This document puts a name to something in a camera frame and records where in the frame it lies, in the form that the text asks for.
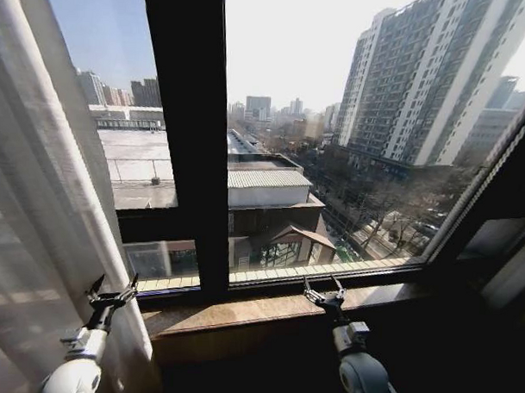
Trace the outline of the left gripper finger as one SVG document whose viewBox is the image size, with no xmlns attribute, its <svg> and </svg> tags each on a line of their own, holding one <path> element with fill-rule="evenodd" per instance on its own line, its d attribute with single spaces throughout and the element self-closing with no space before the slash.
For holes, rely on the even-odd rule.
<svg viewBox="0 0 525 393">
<path fill-rule="evenodd" d="M 120 299 L 131 300 L 138 294 L 138 280 L 139 274 L 135 273 L 134 277 L 130 280 L 129 284 L 119 294 Z"/>
<path fill-rule="evenodd" d="M 100 278 L 95 280 L 91 287 L 85 292 L 86 297 L 89 300 L 98 300 L 99 299 L 99 291 L 101 289 L 101 286 L 103 284 L 105 275 L 101 275 Z"/>
</svg>

